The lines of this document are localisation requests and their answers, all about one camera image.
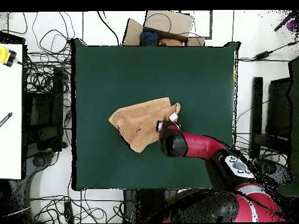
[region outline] wire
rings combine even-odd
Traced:
[[[66,197],[65,195],[55,195],[50,197],[41,197],[41,198],[31,198],[30,201],[59,201],[58,199],[55,199],[54,197]],[[73,199],[74,202],[80,202],[80,199]],[[90,201],[90,202],[123,202],[124,200],[110,200],[110,199],[86,199],[84,198],[84,201]]]
[[[170,18],[169,18],[167,15],[164,15],[164,14],[162,14],[162,13],[155,13],[155,14],[152,14],[151,16],[147,17],[146,20],[145,20],[145,22],[144,22],[144,26],[145,26],[147,20],[148,20],[149,18],[151,18],[152,16],[155,16],[155,15],[162,15],[162,16],[165,16],[165,17],[169,20],[169,30],[168,30],[168,32],[167,32],[167,33],[169,33],[170,30],[171,30],[171,20],[170,20]]]
[[[119,38],[117,37],[117,35],[116,35],[116,33],[107,25],[107,23],[103,20],[103,18],[101,17],[101,15],[100,15],[100,12],[99,11],[97,11],[97,13],[98,13],[98,15],[99,15],[99,17],[100,17],[100,20],[106,25],[106,27],[108,27],[109,28],[109,30],[115,35],[115,37],[116,37],[116,40],[117,40],[117,45],[119,46]]]
[[[0,32],[11,32],[11,33],[17,33],[17,34],[25,34],[25,33],[27,33],[27,31],[28,31],[28,25],[27,25],[27,20],[26,20],[26,16],[25,16],[24,12],[23,12],[23,16],[24,16],[24,20],[25,20],[25,24],[26,24],[26,30],[23,33],[19,33],[17,31],[10,31],[8,29],[1,30]]]
[[[20,211],[17,211],[17,212],[15,212],[15,213],[11,213],[11,214],[9,214],[9,215],[6,215],[5,217],[19,214],[19,213],[21,213],[21,212],[23,212],[23,211],[27,211],[27,210],[30,209],[30,208],[31,208],[31,206],[29,206],[29,207],[27,207],[27,208],[25,208],[25,209],[21,209]]]
[[[264,149],[264,148],[262,148],[262,147],[260,147],[260,146],[258,146],[258,145],[256,145],[256,144],[254,144],[254,143],[250,143],[246,138],[243,138],[243,137],[241,137],[241,136],[237,136],[237,137],[238,137],[238,138],[241,138],[241,139],[243,139],[243,140],[245,140],[245,141],[248,142],[248,143],[244,143],[244,142],[237,141],[237,142],[239,142],[239,143],[241,143],[241,144],[245,144],[245,145],[249,145],[249,146],[255,146],[255,147],[259,148],[259,149],[262,150],[262,151],[275,152],[275,153],[281,155],[282,157],[284,157],[285,160],[287,160],[287,158],[284,156],[284,154],[279,153],[278,151],[276,151],[276,150],[274,150],[274,149],[270,149],[270,148],[266,148],[266,149]]]
[[[238,61],[242,61],[242,62],[255,62],[255,61],[267,61],[267,62],[291,62],[291,60],[268,60],[268,59],[260,59],[260,60],[256,60],[256,59],[252,59],[252,58],[239,58]]]
[[[97,220],[101,220],[103,219],[104,217],[106,217],[106,220],[105,222],[106,223],[109,223],[114,217],[116,216],[119,216],[120,218],[123,218],[127,221],[130,221],[129,218],[126,218],[121,210],[121,206],[125,203],[125,202],[131,202],[131,201],[118,201],[118,200],[91,200],[91,199],[86,199],[84,198],[84,201],[111,201],[111,202],[120,202],[120,206],[117,207],[117,206],[114,206],[113,207],[113,211],[117,214],[113,215],[110,219],[107,219],[107,213],[101,209],[101,208],[90,208],[89,205],[88,205],[88,209],[84,208],[82,206],[82,200],[77,200],[77,201],[80,201],[80,205],[76,204],[74,199],[70,198],[69,196],[64,196],[64,195],[56,195],[56,196],[53,196],[53,197],[61,197],[60,199],[56,199],[56,198],[53,198],[53,199],[48,199],[49,197],[43,197],[43,198],[34,198],[34,199],[30,199],[31,201],[36,201],[36,200],[51,200],[43,209],[41,209],[41,211],[36,214],[36,216],[34,217],[34,221],[37,222],[38,218],[40,217],[40,215],[42,214],[48,214],[48,216],[51,218],[50,220],[47,220],[46,222],[52,222],[52,223],[55,223],[55,221],[58,221],[59,224],[62,224],[61,221],[60,221],[60,217],[61,216],[66,216],[68,217],[68,215],[65,215],[64,213],[61,213],[59,211],[59,209],[57,208],[57,203],[58,202],[61,202],[61,201],[65,201],[65,200],[69,200],[71,201],[74,205],[80,207],[80,213],[79,214],[76,214],[74,215],[75,218],[79,219],[79,223],[76,223],[76,224],[80,224],[82,222],[83,219],[86,219],[87,217],[91,217],[95,223],[98,223]],[[55,206],[55,209],[49,209],[50,206]],[[56,213],[56,218],[54,219],[53,216],[51,216],[50,214],[50,211],[51,212],[55,212]],[[95,211],[102,211],[103,213],[103,216],[101,218],[96,218],[95,216],[93,216],[93,213]]]
[[[57,33],[60,34],[61,37],[63,37],[63,38],[66,39],[66,43],[65,43],[64,48],[63,48],[61,51],[59,51],[58,53],[63,52],[63,51],[66,49],[67,45],[68,45],[68,39],[69,39],[69,36],[68,36],[67,24],[66,24],[66,22],[65,22],[64,17],[63,17],[62,14],[61,14],[61,12],[59,12],[59,14],[60,14],[60,16],[61,16],[61,18],[62,18],[62,20],[63,20],[63,22],[64,22],[64,24],[65,24],[65,30],[66,30],[66,32],[67,32],[67,36],[64,36],[64,35],[63,35],[60,31],[58,31],[57,29],[52,29],[52,30],[48,31],[48,32],[41,38],[41,40],[40,40],[39,42],[37,41],[36,34],[35,34],[34,30],[33,30],[33,26],[34,26],[34,24],[35,24],[35,22],[36,22],[36,19],[37,19],[37,15],[38,15],[38,14],[39,14],[39,13],[37,12],[37,13],[36,13],[36,17],[35,17],[35,19],[34,19],[34,22],[33,22],[33,24],[32,24],[32,32],[33,32],[33,34],[34,34],[34,36],[35,36],[37,46],[39,47],[39,49],[42,49],[43,51],[45,51],[45,52],[47,52],[48,54],[51,55],[53,52],[47,50],[46,48],[44,48],[44,47],[41,45],[41,42],[43,41],[43,39],[45,38],[45,36],[48,35],[49,33],[51,33],[51,32],[57,32]]]
[[[194,19],[193,19],[193,22],[194,22],[194,31],[196,33],[196,27],[195,27],[195,11],[193,10],[193,14],[194,14]]]
[[[82,223],[82,191],[80,191],[80,223]]]
[[[72,145],[72,143],[70,142],[70,140],[69,140],[69,138],[68,138],[68,132],[67,132],[68,128],[67,128],[67,125],[68,125],[68,123],[71,121],[71,118],[72,118],[72,115],[71,115],[71,110],[70,110],[70,111],[68,111],[67,115],[65,116],[65,120],[64,120],[65,134],[67,135],[67,140],[68,140],[68,143],[69,143],[70,145]]]
[[[242,115],[244,115],[245,113],[247,113],[248,111],[250,111],[251,109],[252,109],[252,107],[249,108],[247,111],[244,111],[244,112],[237,118],[236,124],[238,123],[238,120],[240,119],[240,117],[241,117]]]
[[[57,163],[57,161],[58,161],[58,157],[59,157],[59,153],[60,153],[60,152],[58,152],[58,154],[57,154],[56,162],[54,162],[54,163],[51,164],[50,166],[53,166],[53,165],[55,165],[55,164]]]

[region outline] green tabletop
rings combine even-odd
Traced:
[[[181,104],[186,132],[232,145],[237,48],[88,47],[75,40],[77,190],[211,187],[203,160],[166,157],[158,142],[136,153],[108,118],[121,107],[169,97]]]

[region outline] white floor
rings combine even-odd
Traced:
[[[92,12],[67,12],[72,20],[75,34],[72,31],[71,22],[68,16],[61,12],[65,18],[69,36],[81,38],[87,45],[110,45],[115,46],[116,38],[111,31],[100,21],[98,14]],[[208,33],[209,19],[206,13],[195,11],[197,34],[206,36]],[[33,30],[38,41],[42,39],[45,33],[51,29],[57,29],[65,33],[64,23],[58,12],[40,12],[37,17],[36,13],[25,13],[28,24],[26,34],[21,35],[26,38],[28,52],[39,51],[37,41],[34,37]],[[124,31],[126,29],[127,19],[132,18],[138,23],[144,22],[145,12],[105,12],[108,25],[115,31],[119,41],[122,42]],[[274,32],[274,28],[280,23],[285,14],[276,13],[269,10],[214,10],[213,11],[213,38],[206,40],[206,46],[223,46],[230,41],[240,41],[239,58],[252,58],[263,51],[270,51],[294,41],[294,35],[291,34],[286,27],[282,27],[279,31]],[[26,28],[22,13],[11,13],[9,18],[9,30],[24,32]],[[49,35],[42,41],[44,47],[50,48],[53,35]],[[63,48],[65,40],[57,37],[54,42],[53,50]],[[298,45],[293,47],[285,47],[270,55],[270,60],[291,60],[299,55]],[[251,87],[252,79],[255,76],[261,76],[264,80],[263,95],[267,100],[267,89],[271,80],[288,77],[288,67],[286,62],[239,62],[238,65],[238,106],[237,116],[251,107]],[[266,107],[264,104],[263,119],[266,119]],[[237,132],[249,132],[250,111],[244,114],[238,121]],[[249,135],[240,135],[246,139]],[[71,177],[71,148],[64,149],[57,163],[44,171],[39,172],[33,179],[31,198],[52,197],[53,195],[67,195],[67,187]],[[70,189],[71,198],[80,200],[80,192]],[[88,190],[86,199],[89,200],[123,200],[122,190]],[[107,217],[114,215],[113,207],[119,206],[119,202],[94,202],[88,201],[91,208],[102,208]],[[33,201],[32,214],[38,213],[48,201]],[[63,205],[58,204],[61,212]],[[74,214],[80,212],[79,207],[73,205]],[[94,216],[100,218],[103,216],[101,211],[94,212]],[[48,220],[46,214],[42,215],[41,220]],[[118,216],[110,221],[111,223],[120,223],[121,218]],[[82,223],[94,223],[87,217]]]

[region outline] cable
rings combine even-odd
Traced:
[[[270,149],[270,148],[266,148],[266,149],[264,149],[264,148],[261,148],[261,147],[259,147],[258,145],[256,145],[256,144],[254,144],[254,143],[250,143],[246,138],[243,138],[243,137],[241,137],[241,136],[237,136],[238,138],[241,138],[241,139],[243,139],[243,140],[245,140],[245,141],[247,141],[248,143],[244,143],[244,142],[240,142],[240,141],[237,141],[237,142],[239,142],[239,143],[241,143],[241,144],[245,144],[245,145],[249,145],[249,146],[255,146],[255,147],[257,147],[257,148],[259,148],[260,150],[262,150],[262,151],[264,151],[264,150],[267,150],[267,151],[270,151],[270,152],[276,152],[277,154],[280,154],[280,155],[282,155],[282,157],[284,157],[284,155],[282,154],[282,153],[278,153],[276,150],[274,150],[274,149]]]
[[[55,199],[54,197],[67,197],[65,195],[55,195],[50,197],[41,197],[41,198],[31,198],[30,201],[59,201],[58,199]],[[80,199],[73,199],[74,202],[80,202]],[[84,198],[84,201],[90,201],[90,202],[123,202],[124,200],[110,200],[110,199],[86,199]]]
[[[64,35],[63,35],[60,31],[58,31],[57,29],[52,29],[52,30],[48,31],[48,32],[41,38],[41,40],[40,40],[39,42],[37,41],[36,34],[35,34],[34,30],[33,30],[33,26],[34,26],[34,24],[35,24],[35,22],[36,22],[36,19],[37,19],[37,15],[38,15],[38,14],[39,14],[39,13],[37,12],[37,13],[36,13],[36,17],[35,17],[35,19],[34,19],[34,22],[33,22],[33,24],[32,24],[32,32],[33,32],[33,34],[34,34],[34,36],[35,36],[37,46],[39,47],[39,49],[42,49],[43,51],[45,51],[45,52],[47,52],[47,53],[49,53],[49,54],[54,53],[54,52],[52,52],[52,51],[49,51],[49,50],[45,49],[45,48],[41,45],[41,42],[43,41],[43,39],[45,38],[45,36],[48,35],[49,33],[51,33],[51,32],[57,32],[57,33],[59,33],[59,34],[61,35],[61,37],[63,37],[63,38],[66,39],[66,43],[65,43],[64,48],[63,48],[61,51],[59,51],[58,53],[63,52],[63,51],[66,49],[67,45],[68,45],[68,39],[69,39],[69,37],[68,37],[67,24],[66,24],[66,22],[65,22],[64,17],[63,17],[62,14],[61,14],[61,12],[59,12],[59,14],[60,14],[60,16],[61,16],[61,18],[62,18],[62,20],[63,20],[63,22],[64,22],[64,24],[65,24],[65,30],[66,30],[66,32],[67,32],[67,36],[64,36]]]
[[[181,34],[194,34],[196,35],[197,37],[201,37],[200,35],[198,35],[197,33],[192,33],[192,32],[185,32],[185,33],[179,33],[179,34],[175,34],[175,35],[172,35],[172,36],[168,36],[167,38],[171,38],[171,37],[175,37],[175,36],[178,36],[178,35],[181,35]]]
[[[71,118],[72,118],[71,113],[72,113],[71,110],[68,111],[67,115],[65,116],[65,120],[64,120],[65,134],[67,135],[67,140],[68,140],[68,143],[69,143],[70,145],[72,145],[72,143],[71,143],[71,141],[70,141],[69,138],[68,138],[68,132],[67,132],[68,128],[67,128],[67,125],[68,125],[68,123],[71,121]]]
[[[26,20],[26,16],[25,16],[24,12],[23,12],[23,16],[24,16],[24,20],[25,20],[25,24],[26,24],[26,30],[23,33],[19,33],[17,31],[10,31],[8,29],[1,30],[0,32],[11,32],[11,33],[17,33],[17,34],[25,34],[25,33],[27,33],[27,31],[28,31],[28,25],[27,25],[27,20]]]
[[[291,60],[268,60],[268,59],[262,59],[262,60],[256,60],[256,59],[246,59],[246,58],[239,58],[238,61],[242,62],[255,62],[255,61],[267,61],[267,62],[291,62]]]
[[[101,217],[101,218],[96,218],[95,216],[93,216],[95,219],[97,219],[97,220],[101,220],[101,219],[103,219],[104,218],[104,216],[106,216],[106,220],[107,220],[107,213],[103,210],[103,209],[101,209],[101,208],[94,208],[94,210],[93,211],[91,211],[92,209],[90,208],[90,206],[89,206],[89,204],[88,204],[88,202],[87,202],[87,200],[86,200],[86,192],[87,192],[87,189],[85,190],[85,192],[84,192],[84,201],[86,202],[86,204],[87,204],[87,206],[88,206],[88,209],[89,209],[89,211],[90,211],[90,214],[92,215],[92,213],[94,212],[94,211],[96,211],[96,210],[101,210],[102,211],[102,213],[103,213],[103,216]]]
[[[54,163],[51,164],[50,166],[53,166],[53,165],[55,165],[55,164],[57,163],[57,161],[58,161],[58,157],[59,157],[59,153],[60,153],[60,152],[58,152],[58,154],[57,154],[56,162],[54,162]]]
[[[117,40],[117,45],[119,46],[119,38],[117,37],[116,33],[115,33],[115,32],[114,32],[114,31],[107,25],[107,23],[103,20],[103,18],[102,18],[101,15],[100,15],[100,12],[97,11],[97,13],[98,13],[98,15],[99,15],[101,21],[102,21],[102,22],[106,25],[106,27],[108,27],[109,30],[115,35],[116,40]]]
[[[194,31],[195,31],[195,33],[196,33],[195,18],[194,18],[193,22],[194,22]]]
[[[76,214],[74,215],[74,217],[78,216],[78,215],[81,215],[80,218],[77,217],[77,219],[79,220],[79,223],[76,223],[76,224],[80,224],[82,222],[83,219],[86,219],[87,217],[91,217],[95,223],[98,223],[97,220],[101,220],[104,218],[104,216],[106,217],[106,220],[105,222],[106,223],[109,223],[114,217],[116,216],[119,216],[127,221],[130,221],[129,218],[126,218],[121,210],[121,206],[125,203],[125,202],[131,202],[131,201],[118,201],[118,200],[102,200],[102,201],[115,201],[115,202],[120,202],[120,206],[117,207],[117,206],[114,206],[113,207],[113,211],[117,214],[113,215],[110,219],[107,219],[107,213],[101,209],[101,208],[90,208],[88,206],[88,209],[85,209],[83,206],[82,206],[82,200],[77,200],[77,201],[80,201],[80,205],[76,204],[74,199],[70,198],[69,196],[64,196],[64,195],[57,195],[57,196],[53,196],[53,197],[61,197],[60,199],[56,199],[56,198],[53,198],[53,199],[48,199],[48,197],[43,197],[43,198],[35,198],[35,199],[30,199],[31,201],[36,201],[36,200],[51,200],[43,209],[41,209],[41,211],[34,217],[34,221],[36,222],[38,220],[38,218],[40,217],[41,214],[44,214],[44,213],[47,213],[51,220],[49,221],[52,221],[52,223],[54,223],[55,221],[58,221],[59,224],[61,224],[61,221],[60,221],[60,217],[61,216],[65,216],[64,213],[61,213],[59,211],[59,209],[57,208],[57,203],[58,202],[61,202],[61,201],[65,201],[65,200],[70,200],[74,205],[80,207],[80,213],[79,214]],[[84,199],[85,201],[98,201],[98,200],[89,200],[89,199]],[[49,209],[50,206],[55,206],[55,209]],[[53,216],[51,216],[50,212],[49,211],[52,211],[52,212],[55,212],[56,213],[56,219],[53,218]],[[102,211],[103,213],[103,216],[101,218],[96,218],[95,216],[93,216],[93,213],[95,211]],[[82,218],[82,214],[86,213],[87,216]]]
[[[82,223],[82,191],[80,191],[80,223]]]
[[[16,215],[16,214],[21,213],[21,212],[23,212],[23,211],[27,211],[27,210],[30,209],[30,208],[31,208],[31,206],[30,206],[30,207],[27,207],[27,208],[25,208],[25,209],[21,209],[20,211],[11,213],[11,214],[9,214],[9,215],[6,215],[5,217],[7,217],[7,216],[12,216],[12,215]]]
[[[238,118],[237,118],[237,121],[236,121],[236,124],[238,123],[238,120],[240,119],[240,117],[242,116],[242,115],[244,115],[245,113],[247,113],[248,111],[250,111],[252,109],[252,107],[251,108],[249,108],[247,111],[244,111]]]
[[[162,16],[167,17],[167,19],[169,20],[169,30],[168,30],[167,33],[169,33],[170,30],[171,30],[171,20],[170,20],[170,18],[169,18],[167,15],[164,15],[164,14],[162,14],[162,13],[155,13],[155,14],[152,14],[151,16],[147,17],[146,20],[145,20],[145,22],[144,22],[144,26],[145,26],[147,20],[148,20],[149,18],[151,18],[152,16],[155,16],[155,15],[162,15]]]
[[[259,53],[258,55],[255,55],[253,58],[240,58],[239,61],[244,61],[244,62],[252,62],[252,61],[276,61],[276,62],[289,62],[288,60],[264,60],[264,58],[267,58],[271,53],[279,50],[279,49],[282,49],[283,47],[286,47],[286,46],[293,46],[295,44],[297,44],[298,42],[295,41],[295,42],[290,42],[286,45],[283,45],[282,47],[279,47],[273,51],[264,51],[262,53]]]

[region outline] towel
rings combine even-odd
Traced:
[[[173,113],[179,112],[180,104],[171,106],[166,97],[120,108],[111,115],[109,122],[133,151],[141,153],[147,145],[158,140],[157,121],[169,120]]]

